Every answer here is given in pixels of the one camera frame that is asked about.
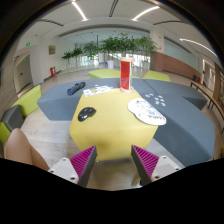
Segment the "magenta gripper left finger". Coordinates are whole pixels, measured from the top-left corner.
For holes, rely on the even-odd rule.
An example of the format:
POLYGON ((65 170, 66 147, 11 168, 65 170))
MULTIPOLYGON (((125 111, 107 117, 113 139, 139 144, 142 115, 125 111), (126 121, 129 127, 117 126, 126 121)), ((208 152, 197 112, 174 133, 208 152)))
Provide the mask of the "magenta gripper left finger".
POLYGON ((92 146, 72 158, 62 158, 49 172, 81 187, 86 187, 93 168, 97 150, 92 146))

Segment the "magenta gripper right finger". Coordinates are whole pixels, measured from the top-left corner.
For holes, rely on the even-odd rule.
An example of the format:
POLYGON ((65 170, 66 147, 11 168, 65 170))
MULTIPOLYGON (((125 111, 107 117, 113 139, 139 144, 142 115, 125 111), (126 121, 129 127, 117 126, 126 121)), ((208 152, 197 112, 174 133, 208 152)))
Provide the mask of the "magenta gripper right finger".
POLYGON ((135 145, 131 147, 131 156, 138 170, 141 186, 181 170, 168 156, 157 156, 135 145))

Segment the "bare human hand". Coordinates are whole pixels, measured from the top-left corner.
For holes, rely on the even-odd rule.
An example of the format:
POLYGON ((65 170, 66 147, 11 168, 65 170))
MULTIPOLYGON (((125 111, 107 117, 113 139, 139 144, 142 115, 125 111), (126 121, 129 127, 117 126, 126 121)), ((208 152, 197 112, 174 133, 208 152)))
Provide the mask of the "bare human hand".
POLYGON ((6 141, 4 152, 5 158, 8 160, 33 165, 45 171, 49 170, 46 161, 30 144, 26 135, 19 128, 11 132, 6 141))

